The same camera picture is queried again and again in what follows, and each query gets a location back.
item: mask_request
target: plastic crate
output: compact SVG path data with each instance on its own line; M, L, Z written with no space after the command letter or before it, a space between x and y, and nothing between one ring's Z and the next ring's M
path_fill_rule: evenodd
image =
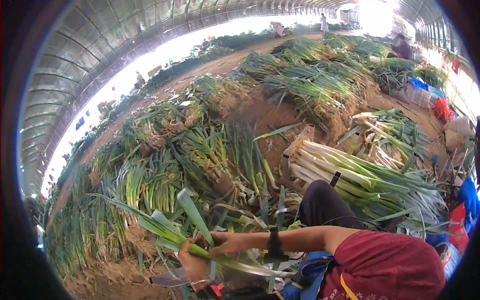
M407 85L407 97L410 99L411 103L423 108L428 108L428 103L430 102L432 93L427 92L422 88L415 89L415 86L409 83Z

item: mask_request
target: red shirt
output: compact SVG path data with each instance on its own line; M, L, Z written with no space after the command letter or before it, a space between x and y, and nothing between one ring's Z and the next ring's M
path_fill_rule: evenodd
M317 299L342 300L348 288L360 300L434 299L445 285L437 251L406 234L362 230L335 251L336 264L325 274Z

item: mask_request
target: knee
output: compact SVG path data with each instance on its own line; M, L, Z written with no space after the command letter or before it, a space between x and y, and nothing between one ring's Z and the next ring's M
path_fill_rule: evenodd
M322 194L325 190L330 188L332 188L332 186L328 182L318 179L310 183L305 193Z

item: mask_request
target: red bag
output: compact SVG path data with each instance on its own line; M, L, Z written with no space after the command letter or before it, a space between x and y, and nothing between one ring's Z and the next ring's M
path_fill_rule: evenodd
M448 236L448 240L460 253L463 253L468 245L468 235L464 226L466 211L463 203L455 208L450 213L449 220L457 222L458 224L447 226L448 231L456 234Z
M438 97L437 101L433 104L432 110L437 120L444 124L453 120L455 115L455 113L448 108L448 102L445 98Z
M457 75L458 75L458 68L460 68L460 61L458 60L458 56L455 56L455 59L452 62L452 70Z

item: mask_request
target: bracelet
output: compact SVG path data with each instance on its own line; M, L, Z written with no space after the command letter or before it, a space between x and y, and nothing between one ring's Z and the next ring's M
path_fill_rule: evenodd
M196 285L196 284L199 284L199 283L206 283L206 282L209 282L210 280L207 280L207 279L202 279L202 280L198 280L198 281L193 281L190 283L191 286L193 285Z

